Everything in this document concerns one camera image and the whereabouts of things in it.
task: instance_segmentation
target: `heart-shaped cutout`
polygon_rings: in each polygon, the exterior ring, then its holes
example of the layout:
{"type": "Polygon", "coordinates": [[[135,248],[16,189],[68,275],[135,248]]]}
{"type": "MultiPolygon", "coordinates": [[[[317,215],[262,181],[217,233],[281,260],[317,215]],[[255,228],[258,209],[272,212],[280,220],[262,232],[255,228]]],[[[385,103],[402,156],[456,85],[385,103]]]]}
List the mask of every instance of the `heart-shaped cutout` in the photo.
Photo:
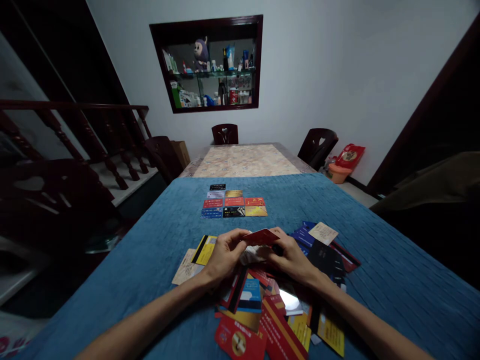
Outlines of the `heart-shaped cutout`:
{"type": "Polygon", "coordinates": [[[45,181],[40,176],[32,176],[27,180],[18,180],[13,183],[17,189],[27,191],[40,191],[44,188],[45,181]]]}

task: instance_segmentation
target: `marble tabletop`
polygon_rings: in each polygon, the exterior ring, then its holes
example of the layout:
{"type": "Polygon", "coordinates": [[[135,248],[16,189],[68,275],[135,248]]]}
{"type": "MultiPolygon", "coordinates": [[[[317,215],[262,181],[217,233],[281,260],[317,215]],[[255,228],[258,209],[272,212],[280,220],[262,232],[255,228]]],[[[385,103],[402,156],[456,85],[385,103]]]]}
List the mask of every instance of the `marble tabletop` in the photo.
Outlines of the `marble tabletop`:
{"type": "Polygon", "coordinates": [[[242,178],[316,173],[279,142],[205,147],[179,178],[242,178]]]}

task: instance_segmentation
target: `black card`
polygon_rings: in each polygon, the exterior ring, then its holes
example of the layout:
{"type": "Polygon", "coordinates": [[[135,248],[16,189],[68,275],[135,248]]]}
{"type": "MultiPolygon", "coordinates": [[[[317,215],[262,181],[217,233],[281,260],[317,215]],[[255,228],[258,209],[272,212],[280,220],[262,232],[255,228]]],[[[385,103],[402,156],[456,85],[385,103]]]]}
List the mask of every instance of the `black card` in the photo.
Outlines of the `black card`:
{"type": "Polygon", "coordinates": [[[224,218],[239,218],[245,216],[245,206],[230,206],[223,208],[224,218]]]}
{"type": "Polygon", "coordinates": [[[210,191],[213,191],[213,190],[225,190],[225,184],[210,185],[210,191]]]}

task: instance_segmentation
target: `wooden chair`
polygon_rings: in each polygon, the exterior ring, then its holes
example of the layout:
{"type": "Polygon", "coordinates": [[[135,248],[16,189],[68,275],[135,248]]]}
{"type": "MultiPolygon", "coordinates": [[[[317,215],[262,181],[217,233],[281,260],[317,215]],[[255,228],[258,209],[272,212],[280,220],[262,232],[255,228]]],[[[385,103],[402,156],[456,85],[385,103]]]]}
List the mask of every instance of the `wooden chair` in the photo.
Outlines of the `wooden chair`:
{"type": "Polygon", "coordinates": [[[318,171],[338,140],[337,134],[332,130],[310,129],[298,152],[298,157],[318,171]]]}
{"type": "Polygon", "coordinates": [[[211,128],[215,145],[239,143],[239,127],[235,124],[220,124],[211,128]]]}
{"type": "Polygon", "coordinates": [[[0,169],[0,235],[56,259],[81,257],[107,220],[123,218],[74,159],[0,169]]]}
{"type": "Polygon", "coordinates": [[[167,185],[179,177],[184,168],[168,136],[151,137],[145,140],[145,147],[167,185]]]}

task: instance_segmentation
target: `handrail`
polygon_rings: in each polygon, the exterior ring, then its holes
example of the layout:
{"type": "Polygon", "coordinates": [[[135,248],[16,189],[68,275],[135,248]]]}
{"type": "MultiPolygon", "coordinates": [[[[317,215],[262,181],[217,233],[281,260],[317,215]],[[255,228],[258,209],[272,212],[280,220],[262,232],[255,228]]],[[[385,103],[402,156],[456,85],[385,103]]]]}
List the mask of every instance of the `handrail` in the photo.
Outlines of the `handrail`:
{"type": "Polygon", "coordinates": [[[80,102],[0,100],[0,110],[149,110],[146,105],[94,104],[80,102]]]}

